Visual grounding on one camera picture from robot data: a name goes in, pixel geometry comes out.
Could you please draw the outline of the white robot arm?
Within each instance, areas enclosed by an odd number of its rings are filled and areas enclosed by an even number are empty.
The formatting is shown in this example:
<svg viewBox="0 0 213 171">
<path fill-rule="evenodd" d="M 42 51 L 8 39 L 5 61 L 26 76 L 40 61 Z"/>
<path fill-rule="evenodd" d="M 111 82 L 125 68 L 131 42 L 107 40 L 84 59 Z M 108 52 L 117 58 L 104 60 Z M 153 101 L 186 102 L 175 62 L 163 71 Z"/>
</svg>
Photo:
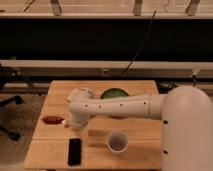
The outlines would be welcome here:
<svg viewBox="0 0 213 171">
<path fill-rule="evenodd" d="M 196 87 L 112 99 L 96 99 L 91 90 L 80 88 L 71 91 L 68 101 L 77 129 L 91 115 L 160 120 L 162 171 L 213 171 L 213 101 Z"/>
</svg>

